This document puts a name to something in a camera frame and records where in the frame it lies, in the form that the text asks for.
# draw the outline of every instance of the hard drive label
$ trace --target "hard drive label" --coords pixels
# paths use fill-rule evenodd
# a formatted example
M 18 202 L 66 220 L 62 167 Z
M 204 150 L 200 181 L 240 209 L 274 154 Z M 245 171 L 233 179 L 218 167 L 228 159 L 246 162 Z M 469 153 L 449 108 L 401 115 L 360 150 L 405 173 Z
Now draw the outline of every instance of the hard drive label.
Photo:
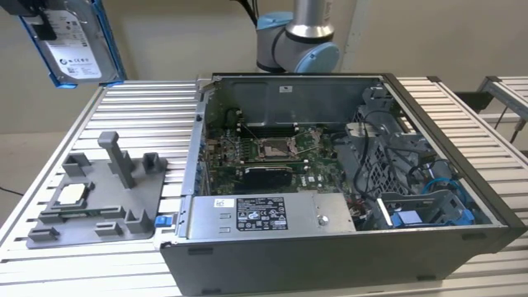
M 237 230 L 288 230 L 284 197 L 238 198 Z
M 76 79 L 97 79 L 101 76 L 93 51 L 85 37 L 81 21 L 68 11 L 45 11 L 57 35 L 45 41 L 60 71 Z

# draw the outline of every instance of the gray plastic post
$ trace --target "gray plastic post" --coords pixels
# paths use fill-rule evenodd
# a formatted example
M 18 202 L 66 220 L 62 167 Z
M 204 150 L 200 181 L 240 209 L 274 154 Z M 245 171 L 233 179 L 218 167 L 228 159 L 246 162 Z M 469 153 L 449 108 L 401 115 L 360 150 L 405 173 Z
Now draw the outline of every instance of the gray plastic post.
M 70 178 L 77 176 L 85 176 L 81 169 L 82 166 L 89 166 L 89 161 L 84 153 L 69 153 L 68 158 L 65 158 L 65 161 L 62 163 L 62 169 L 65 171 L 65 174 Z
M 124 224 L 126 225 L 130 233 L 145 233 L 152 230 L 152 221 L 148 218 L 145 210 L 142 210 L 140 218 L 136 218 L 129 210 L 124 217 Z
M 97 143 L 98 146 L 106 150 L 109 159 L 113 163 L 113 169 L 116 170 L 117 176 L 121 180 L 125 189 L 130 189 L 134 186 L 134 181 L 126 166 L 126 161 L 122 158 L 122 152 L 117 145 L 118 134 L 114 131 L 105 131 L 100 134 Z
M 64 223 L 64 219 L 57 213 L 45 213 L 41 212 L 37 219 L 41 221 L 44 225 L 46 224 L 60 224 Z
M 57 230 L 50 228 L 33 228 L 29 231 L 26 237 L 29 237 L 33 241 L 49 241 L 57 240 L 58 232 Z
M 142 154 L 141 164 L 146 174 L 158 173 L 165 169 L 157 153 Z
M 116 236 L 121 235 L 121 227 L 118 227 L 117 222 L 100 222 L 96 224 L 94 228 L 96 234 L 102 236 Z
M 108 210 L 102 210 L 100 212 L 102 218 L 124 218 L 124 215 L 126 214 L 121 205 L 106 206 L 105 209 Z

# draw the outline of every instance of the warning label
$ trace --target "warning label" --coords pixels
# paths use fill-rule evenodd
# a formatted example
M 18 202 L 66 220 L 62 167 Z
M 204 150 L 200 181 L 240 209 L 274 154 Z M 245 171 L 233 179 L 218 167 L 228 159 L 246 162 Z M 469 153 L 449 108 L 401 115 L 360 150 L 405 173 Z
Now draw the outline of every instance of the warning label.
M 238 231 L 288 230 L 284 197 L 237 199 Z

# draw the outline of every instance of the metal workbench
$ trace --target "metal workbench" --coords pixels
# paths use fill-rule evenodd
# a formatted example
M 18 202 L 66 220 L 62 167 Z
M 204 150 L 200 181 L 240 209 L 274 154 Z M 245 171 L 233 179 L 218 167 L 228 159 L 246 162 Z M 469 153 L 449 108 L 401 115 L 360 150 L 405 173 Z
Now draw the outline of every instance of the metal workbench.
M 528 76 L 488 76 L 478 91 L 489 92 L 524 120 L 528 120 Z
M 402 78 L 402 85 L 469 159 L 517 216 L 528 224 L 528 160 L 441 82 Z M 196 107 L 196 82 L 132 81 L 100 88 L 0 230 L 0 296 L 178 296 L 153 239 L 28 250 L 25 237 L 64 174 L 69 151 L 106 159 L 96 139 L 120 134 L 130 157 L 158 152 L 168 172 L 158 206 L 178 210 L 181 179 Z M 526 296 L 528 234 L 500 253 L 470 259 L 442 282 L 420 282 L 284 296 Z

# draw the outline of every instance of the blue latch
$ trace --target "blue latch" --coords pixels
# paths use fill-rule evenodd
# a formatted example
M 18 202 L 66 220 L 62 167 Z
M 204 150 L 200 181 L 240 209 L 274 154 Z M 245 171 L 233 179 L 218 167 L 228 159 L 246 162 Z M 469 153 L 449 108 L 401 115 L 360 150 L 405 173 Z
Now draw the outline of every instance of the blue latch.
M 172 226 L 172 216 L 170 215 L 158 215 L 154 220 L 156 228 L 165 228 Z

